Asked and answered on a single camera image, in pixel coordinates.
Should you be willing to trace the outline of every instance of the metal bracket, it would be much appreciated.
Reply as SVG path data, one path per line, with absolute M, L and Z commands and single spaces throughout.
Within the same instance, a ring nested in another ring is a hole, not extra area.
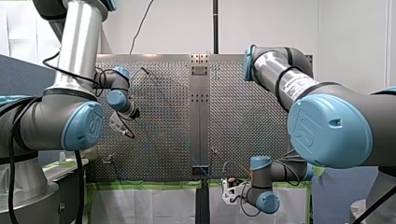
M 209 57 L 207 54 L 191 55 L 190 116 L 192 175 L 205 179 L 208 174 L 207 144 L 209 125 Z

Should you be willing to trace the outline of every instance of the wire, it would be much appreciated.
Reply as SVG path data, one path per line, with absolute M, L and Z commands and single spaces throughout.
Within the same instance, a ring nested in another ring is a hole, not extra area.
M 392 197 L 396 193 L 396 186 L 393 187 L 390 191 L 388 191 L 384 196 L 382 196 L 378 201 L 376 201 L 373 205 L 370 206 L 361 216 L 359 216 L 352 224 L 361 224 L 364 219 L 370 216 L 375 209 L 377 209 L 381 204 L 387 201 L 390 197 Z
M 84 215 L 84 167 L 82 166 L 82 159 L 79 151 L 75 151 L 77 168 L 78 168 L 78 211 L 76 217 L 76 224 L 82 224 L 82 217 Z
M 289 182 L 289 181 L 288 181 L 288 184 L 290 184 L 290 185 L 292 185 L 292 186 L 294 186 L 294 187 L 297 187 L 297 186 L 300 185 L 301 179 L 300 179 L 300 177 L 297 175 L 297 173 L 294 171 L 293 168 L 291 168 L 291 167 L 290 167 L 289 165 L 287 165 L 285 162 L 280 161 L 280 160 L 277 160 L 277 161 L 274 161 L 274 162 L 277 162 L 277 163 L 283 165 L 284 167 L 288 168 L 288 169 L 291 171 L 291 173 L 296 177 L 296 179 L 297 179 L 297 184 L 293 184 L 293 183 L 291 183 L 291 182 Z
M 132 136 L 130 136 L 128 134 L 125 134 L 125 136 L 127 136 L 129 138 L 134 138 L 134 132 L 132 132 L 132 130 L 128 127 L 128 125 L 126 125 L 124 118 L 119 114 L 118 111 L 116 111 L 116 113 L 117 113 L 117 116 L 119 117 L 120 121 L 122 122 L 122 124 L 125 126 L 125 128 L 128 130 L 128 132 L 132 135 Z
M 100 67 L 95 67 L 95 68 L 100 71 L 100 73 L 99 73 L 99 85 L 95 86 L 95 88 L 96 88 L 95 89 L 95 96 L 96 97 L 100 97 L 102 95 L 102 93 L 104 92 L 104 90 L 105 90 L 105 85 L 106 85 L 106 82 L 107 82 L 107 76 L 106 76 L 105 70 L 103 70 Z
M 76 74 L 74 74 L 74 73 L 65 71 L 65 70 L 63 70 L 63 69 L 61 69 L 61 68 L 52 66 L 52 65 L 50 65 L 50 64 L 48 63 L 49 61 L 52 61 L 53 59 L 55 59 L 55 58 L 58 57 L 58 56 L 59 56 L 59 51 L 58 51 L 55 55 L 53 55 L 52 57 L 49 57 L 48 59 L 45 59 L 45 60 L 43 61 L 43 64 L 46 65 L 46 66 L 49 67 L 49 68 L 52 68 L 52 69 L 55 70 L 55 71 L 64 73 L 64 74 L 66 74 L 66 75 L 68 75 L 68 76 L 70 76 L 70 77 L 73 77 L 73 78 L 80 78 L 80 79 L 83 79 L 83 80 L 86 80 L 86 81 L 89 81 L 89 82 L 93 83 L 95 86 L 99 86 L 99 83 L 97 83 L 97 82 L 96 82 L 95 80 L 93 80 L 93 79 L 90 79 L 90 78 L 88 78 L 88 77 L 83 77 L 83 76 L 80 76 L 80 75 L 76 75 Z
M 202 173 L 204 173 L 204 175 L 207 176 L 207 178 L 211 179 L 212 176 L 210 176 L 205 170 L 204 168 L 201 167 L 201 165 L 198 163 L 198 161 L 195 160 L 195 158 L 193 156 L 191 156 L 192 161 L 195 163 L 195 165 L 199 166 L 199 168 L 201 169 Z
M 256 217 L 256 216 L 258 216 L 258 215 L 260 214 L 260 212 L 261 212 L 260 210 L 259 210 L 256 214 L 251 215 L 251 214 L 247 213 L 247 211 L 245 211 L 245 208 L 244 208 L 244 206 L 242 205 L 242 200 L 243 200 L 243 198 L 244 198 L 243 195 L 244 195 L 244 192 L 245 192 L 245 187 L 247 186 L 247 184 L 248 184 L 248 182 L 250 181 L 250 179 L 251 179 L 251 176 L 249 176 L 249 178 L 247 179 L 247 182 L 245 183 L 244 187 L 242 188 L 241 200 L 239 200 L 239 205 L 241 206 L 242 212 L 244 212 L 244 214 L 245 214 L 246 216 L 248 216 L 248 217 Z
M 132 51 L 134 50 L 134 42 L 136 41 L 136 38 L 137 38 L 137 36 L 139 35 L 140 30 L 142 29 L 143 22 L 145 21 L 147 15 L 148 15 L 148 13 L 149 13 L 149 9 L 151 8 L 151 4 L 152 4 L 153 2 L 154 2 L 154 0 L 151 0 L 151 1 L 149 2 L 149 4 L 148 4 L 148 8 L 146 9 L 145 15 L 143 16 L 143 19 L 142 19 L 142 21 L 140 22 L 139 29 L 137 29 L 136 35 L 134 36 L 134 40 L 132 41 L 132 46 L 131 46 L 131 50 L 129 51 L 129 54 L 132 54 Z
M 13 224 L 18 224 L 14 211 L 14 189 L 15 189 L 15 154 L 14 154 L 14 134 L 21 123 L 21 118 L 27 112 L 32 104 L 41 100 L 41 97 L 32 99 L 27 105 L 23 106 L 22 112 L 15 118 L 8 136 L 8 153 L 9 153 L 9 186 L 8 186 L 8 212 L 9 218 Z

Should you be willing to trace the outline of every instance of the stainless steel panel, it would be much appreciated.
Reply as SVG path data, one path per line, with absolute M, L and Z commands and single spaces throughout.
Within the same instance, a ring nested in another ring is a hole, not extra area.
M 127 122 L 134 140 L 106 125 L 88 180 L 191 180 L 191 157 L 202 165 L 213 163 L 212 175 L 220 177 L 225 161 L 248 167 L 252 156 L 280 158 L 286 113 L 272 93 L 243 81 L 242 59 L 209 55 L 200 63 L 190 55 L 100 55 L 98 66 L 125 66 L 134 75 L 131 97 L 142 117 Z M 193 75 L 191 67 L 197 65 L 208 66 L 208 75 Z M 100 100 L 109 117 L 105 96 L 106 91 Z
M 190 55 L 121 55 L 98 57 L 97 66 L 124 66 L 131 73 L 131 97 L 141 118 L 126 121 L 135 134 L 129 139 L 105 125 L 89 181 L 191 179 Z M 150 71 L 148 76 L 140 68 Z M 105 91 L 100 102 L 106 117 L 112 110 Z M 103 162 L 112 157 L 110 163 Z
M 221 177 L 226 161 L 249 167 L 252 156 L 280 158 L 286 151 L 286 113 L 272 93 L 242 79 L 241 55 L 210 55 L 211 174 Z M 229 175 L 244 176 L 230 164 Z

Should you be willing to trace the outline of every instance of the metal pole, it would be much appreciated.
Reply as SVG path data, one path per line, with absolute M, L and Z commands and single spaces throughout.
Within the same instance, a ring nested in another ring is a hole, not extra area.
M 213 0 L 213 53 L 219 54 L 219 0 Z

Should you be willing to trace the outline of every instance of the black cable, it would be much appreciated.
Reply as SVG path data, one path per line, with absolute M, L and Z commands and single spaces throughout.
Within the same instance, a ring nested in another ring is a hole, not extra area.
M 119 117 L 120 121 L 122 122 L 122 124 L 125 126 L 125 128 L 128 130 L 128 132 L 132 135 L 132 136 L 130 136 L 128 134 L 125 134 L 125 136 L 127 136 L 129 138 L 134 138 L 134 132 L 132 132 L 132 130 L 128 127 L 128 125 L 126 125 L 124 118 L 119 114 L 118 111 L 116 111 L 116 113 L 117 113 L 117 116 Z
M 234 203 L 240 197 L 241 197 L 241 195 L 237 195 L 234 199 L 230 199 L 230 203 Z
M 16 128 L 21 124 L 21 118 L 27 112 L 32 104 L 41 100 L 39 98 L 33 98 L 29 101 L 27 105 L 22 105 L 23 110 L 21 113 L 15 118 L 12 127 L 9 131 L 8 136 L 8 153 L 9 153 L 9 186 L 8 186 L 8 213 L 9 218 L 11 219 L 12 224 L 18 224 L 18 220 L 15 216 L 14 211 L 14 189 L 15 189 L 15 154 L 14 154 L 14 134 Z
M 103 70 L 100 67 L 95 67 L 95 68 L 100 71 L 100 73 L 99 73 L 99 85 L 95 87 L 95 96 L 96 97 L 100 97 L 102 95 L 102 93 L 105 91 L 105 84 L 107 82 L 107 76 L 106 76 L 105 70 Z
M 387 201 L 390 197 L 392 197 L 396 193 L 396 186 L 393 187 L 388 193 L 386 193 L 384 196 L 382 196 L 378 201 L 376 201 L 373 205 L 370 206 L 361 216 L 359 216 L 352 224 L 361 224 L 364 219 L 366 219 L 368 216 L 370 216 L 375 209 L 377 209 L 381 204 Z
M 78 168 L 78 211 L 76 216 L 76 224 L 82 224 L 82 217 L 84 215 L 84 167 L 82 166 L 82 159 L 79 151 L 75 151 L 76 162 Z
M 136 38 L 137 38 L 137 36 L 139 35 L 140 30 L 142 29 L 143 22 L 145 21 L 147 15 L 148 15 L 148 13 L 149 13 L 149 9 L 151 8 L 151 4 L 152 4 L 153 2 L 154 2 L 154 0 L 151 0 L 151 1 L 149 2 L 149 4 L 148 4 L 148 8 L 146 9 L 145 15 L 143 16 L 143 19 L 142 19 L 142 21 L 140 22 L 139 29 L 137 29 L 136 35 L 134 36 L 134 40 L 132 41 L 132 46 L 131 46 L 131 50 L 129 51 L 129 54 L 132 54 L 132 51 L 134 50 L 134 42 L 136 41 Z
M 49 68 L 52 68 L 52 69 L 55 70 L 55 71 L 62 72 L 62 73 L 66 74 L 66 75 L 68 75 L 68 76 L 70 76 L 70 77 L 80 78 L 80 79 L 89 81 L 89 82 L 93 83 L 93 84 L 96 85 L 96 86 L 99 86 L 99 83 L 97 83 L 97 82 L 96 82 L 95 80 L 93 80 L 93 79 L 90 79 L 90 78 L 88 78 L 88 77 L 83 77 L 83 76 L 80 76 L 80 75 L 76 75 L 76 74 L 74 74 L 74 73 L 71 73 L 71 72 L 65 71 L 65 70 L 63 70 L 63 69 L 61 69 L 61 68 L 58 68 L 58 67 L 55 67 L 55 66 L 50 65 L 48 62 L 51 61 L 51 60 L 53 60 L 54 58 L 58 57 L 58 55 L 59 55 L 59 51 L 58 51 L 55 55 L 53 55 L 52 57 L 49 57 L 48 59 L 45 59 L 45 60 L 43 61 L 43 64 L 46 65 L 46 66 L 49 67 Z
M 251 214 L 249 214 L 249 213 L 247 213 L 247 211 L 245 211 L 245 208 L 244 208 L 244 206 L 242 205 L 242 200 L 244 199 L 244 192 L 245 192 L 245 187 L 247 186 L 247 184 L 248 184 L 248 182 L 250 181 L 250 179 L 251 179 L 251 176 L 247 179 L 247 182 L 245 183 L 245 185 L 244 185 L 244 187 L 242 188 L 242 192 L 241 192 L 241 200 L 239 200 L 239 205 L 241 206 L 241 209 L 242 209 L 242 212 L 244 212 L 244 214 L 247 216 L 247 217 L 256 217 L 256 216 L 258 216 L 259 214 L 260 214 L 260 210 L 256 213 L 256 214 L 254 214 L 254 215 L 251 215 Z M 248 203 L 248 192 L 251 190 L 251 188 L 247 191 L 247 197 L 246 197 L 246 199 L 247 199 L 247 203 Z

